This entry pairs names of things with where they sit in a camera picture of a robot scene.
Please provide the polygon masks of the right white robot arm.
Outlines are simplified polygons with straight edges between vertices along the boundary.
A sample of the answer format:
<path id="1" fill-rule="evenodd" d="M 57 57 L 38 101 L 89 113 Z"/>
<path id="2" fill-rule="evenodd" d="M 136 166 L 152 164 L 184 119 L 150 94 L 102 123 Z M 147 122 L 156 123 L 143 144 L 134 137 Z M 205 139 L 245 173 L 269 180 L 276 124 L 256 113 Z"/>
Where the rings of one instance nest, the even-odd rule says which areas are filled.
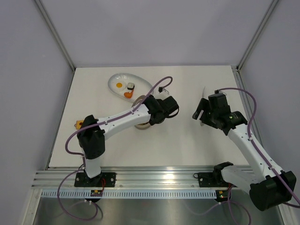
<path id="1" fill-rule="evenodd" d="M 213 181 L 219 186 L 230 183 L 248 193 L 260 211 L 287 203 L 296 184 L 293 172 L 285 172 L 267 154 L 253 135 L 249 123 L 239 111 L 231 111 L 226 95 L 216 93 L 202 98 L 192 118 L 220 129 L 241 151 L 254 174 L 248 174 L 230 162 L 214 166 Z"/>

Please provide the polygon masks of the round metal lunch box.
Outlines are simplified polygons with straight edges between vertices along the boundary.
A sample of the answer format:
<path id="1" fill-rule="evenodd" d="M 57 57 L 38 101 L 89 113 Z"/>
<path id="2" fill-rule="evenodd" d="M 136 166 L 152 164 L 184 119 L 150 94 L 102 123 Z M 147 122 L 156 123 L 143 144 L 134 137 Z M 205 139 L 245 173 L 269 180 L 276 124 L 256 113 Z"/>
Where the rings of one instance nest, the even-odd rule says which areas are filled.
<path id="1" fill-rule="evenodd" d="M 135 128 L 137 128 L 139 130 L 146 130 L 146 129 L 150 128 L 150 127 L 151 127 L 151 125 L 148 122 L 147 123 L 142 123 L 142 124 L 135 125 Z"/>

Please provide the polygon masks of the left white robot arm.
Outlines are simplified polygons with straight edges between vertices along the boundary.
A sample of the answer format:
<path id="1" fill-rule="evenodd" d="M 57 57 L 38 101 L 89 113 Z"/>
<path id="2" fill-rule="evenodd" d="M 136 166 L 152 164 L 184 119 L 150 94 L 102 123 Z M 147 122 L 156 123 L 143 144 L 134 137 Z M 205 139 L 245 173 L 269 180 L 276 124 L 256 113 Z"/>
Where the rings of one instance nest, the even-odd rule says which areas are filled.
<path id="1" fill-rule="evenodd" d="M 76 135 L 84 155 L 85 181 L 92 187 L 101 182 L 100 156 L 104 154 L 105 141 L 110 137 L 138 124 L 160 124 L 178 113 L 179 105 L 172 96 L 158 99 L 150 95 L 141 104 L 114 116 L 86 117 Z"/>

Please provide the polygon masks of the metal tongs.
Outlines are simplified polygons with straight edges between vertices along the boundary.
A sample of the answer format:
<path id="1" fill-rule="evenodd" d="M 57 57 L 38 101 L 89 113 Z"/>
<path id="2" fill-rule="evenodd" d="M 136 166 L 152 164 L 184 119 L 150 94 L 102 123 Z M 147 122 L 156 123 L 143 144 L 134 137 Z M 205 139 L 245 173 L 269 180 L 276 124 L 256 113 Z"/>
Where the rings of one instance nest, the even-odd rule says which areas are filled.
<path id="1" fill-rule="evenodd" d="M 202 98 L 204 98 L 204 94 L 205 94 L 205 89 L 206 87 L 204 86 L 203 90 L 202 90 Z M 200 116 L 199 116 L 199 119 L 200 119 L 200 126 L 203 127 L 205 124 L 201 121 L 201 116 L 203 114 L 203 110 L 201 110 L 200 112 Z"/>

